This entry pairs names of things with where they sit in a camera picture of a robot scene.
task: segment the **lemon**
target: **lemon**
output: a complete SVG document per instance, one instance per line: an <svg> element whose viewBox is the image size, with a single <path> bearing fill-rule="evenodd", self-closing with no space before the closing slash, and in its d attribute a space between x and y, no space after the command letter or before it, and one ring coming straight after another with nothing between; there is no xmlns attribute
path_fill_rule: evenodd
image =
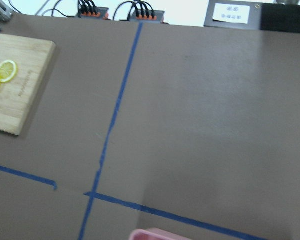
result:
<svg viewBox="0 0 300 240"><path fill-rule="evenodd" d="M17 64L12 60L5 60L0 63L0 81L7 83L11 81L17 74Z"/></svg>

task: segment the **white wall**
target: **white wall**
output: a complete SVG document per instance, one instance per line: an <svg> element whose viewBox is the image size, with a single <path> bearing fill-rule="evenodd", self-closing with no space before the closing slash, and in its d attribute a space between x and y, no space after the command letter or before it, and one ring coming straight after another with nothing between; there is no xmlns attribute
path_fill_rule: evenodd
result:
<svg viewBox="0 0 300 240"><path fill-rule="evenodd" d="M19 9L23 14L34 15L38 9L46 2L46 0L11 0L12 4ZM99 7L108 7L109 18L113 18L113 14L117 9L118 5L125 2L126 0L94 0ZM49 0L42 12L53 8L57 0ZM206 18L206 12L209 0L146 0L150 3L155 10L165 11L164 21L172 25L183 25L183 26L197 26L202 27ZM273 3L274 0L246 0L245 2L260 2L260 3ZM77 3L78 0L62 0L57 6L57 9L66 15L77 14ZM130 4L120 8L116 20L126 19L128 11L130 10ZM55 16L61 17L59 13L55 13Z"/></svg>

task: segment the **paper label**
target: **paper label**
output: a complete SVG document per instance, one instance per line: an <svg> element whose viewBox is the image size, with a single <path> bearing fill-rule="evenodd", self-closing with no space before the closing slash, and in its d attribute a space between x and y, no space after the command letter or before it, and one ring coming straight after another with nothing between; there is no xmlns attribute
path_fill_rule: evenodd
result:
<svg viewBox="0 0 300 240"><path fill-rule="evenodd" d="M250 6L216 3L212 19L215 21L248 24Z"/></svg>

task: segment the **blue tape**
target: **blue tape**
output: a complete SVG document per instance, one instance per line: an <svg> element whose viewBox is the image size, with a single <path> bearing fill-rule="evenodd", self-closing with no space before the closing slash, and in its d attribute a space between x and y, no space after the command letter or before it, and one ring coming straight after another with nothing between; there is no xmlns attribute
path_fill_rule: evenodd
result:
<svg viewBox="0 0 300 240"><path fill-rule="evenodd" d="M39 183L42 183L42 184L51 185L51 186L53 186L54 190L57 190L57 188L58 188L57 183L55 181L49 180L47 178L31 175L29 173L25 173L25 172L22 172L22 171L13 170L11 168L7 168L7 167L4 167L4 166L0 166L0 171L8 173L8 174L13 174L13 175L16 175L16 176L19 176L19 177L22 177L22 178L30 179L30 180L33 180L33 181L36 181L36 182L39 182Z"/></svg>
<svg viewBox="0 0 300 240"><path fill-rule="evenodd" d="M216 233L220 233L220 234L227 235L227 236L230 236L230 237L235 237L235 238L238 238L238 239L243 239L243 240L266 240L264 238L260 238L260 237L257 237L257 236L252 236L252 235L245 234L245 233L242 233L242 232L239 232L239 231L234 231L234 230L227 229L227 228L224 228L224 227L220 227L220 226L212 225L212 224L209 224L209 223L197 221L197 220L194 220L194 219L191 219L191 218L178 216L178 215L175 215L173 213L169 213L169 212L166 212L166 211L161 211L161 210L158 210L158 209L155 209L155 208L143 206L143 205L136 204L136 203L133 203L133 202L122 201L120 199L117 199L117 198L114 198L114 197L111 197L111 196L107 196L107 195L103 195L103 194L100 194L100 193L96 193L96 192L87 192L84 195L89 196L90 198L93 197L95 199L106 201L108 203L118 204L118 205L130 208L130 209L135 209L135 210L138 210L138 211L141 211L141 212L144 212L144 213L148 213L148 214L156 215L156 216L163 217L163 218L166 218L166 219L174 220L174 221L177 221L177 222L180 222L180 223L192 225L192 226L195 226L195 227L198 227L198 228L201 228L201 229L207 229L207 230L210 230L210 231L213 231L213 232L216 232Z"/></svg>
<svg viewBox="0 0 300 240"><path fill-rule="evenodd" d="M101 173L102 173L104 163L105 163L105 160L106 160L106 156L107 156L109 138L110 138L111 132L112 132L112 130L113 130L115 124L116 124L116 121L117 121L118 112L120 110L122 98L123 98L124 93L125 93L128 77L129 77L129 74L130 74L132 63L134 61L134 57L135 57L135 53L136 53L136 50L137 50L137 46L138 46L138 42L139 42L139 38L140 38L140 35L141 35L142 28L143 28L143 23L140 23L139 26L138 26L138 29L136 31L136 34L135 34L135 38L134 38L132 49L131 49L131 52L130 52L128 64L126 66L125 73L124 73L124 76L123 76L120 92L119 92L118 98L116 100L116 104L115 104L115 108L114 108L114 111L113 111L111 123L110 123L110 126L109 126L109 130L108 130L108 133L106 135L105 142L104 142L104 145L103 145L102 154L101 154L101 157L100 157L100 160L99 160L100 167L99 167L99 170L96 172L94 183L93 183L93 186L92 186L92 191L91 192L93 192L93 193L95 193L98 189L99 180L100 180ZM88 205L87 205L87 209L85 211L85 215L84 215L84 218L83 218L83 223L82 223L79 238L78 238L79 240L82 240L85 236L86 226L87 226L87 222L88 222L93 204L94 204L94 198L90 197Z"/></svg>

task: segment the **cutting board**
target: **cutting board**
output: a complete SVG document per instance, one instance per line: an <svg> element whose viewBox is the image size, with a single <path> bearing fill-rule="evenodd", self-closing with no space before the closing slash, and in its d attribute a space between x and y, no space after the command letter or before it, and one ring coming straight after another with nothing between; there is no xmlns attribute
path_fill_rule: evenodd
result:
<svg viewBox="0 0 300 240"><path fill-rule="evenodd" d="M18 73L0 85L0 131L19 135L55 49L52 41L0 34L0 63L13 60Z"/></svg>

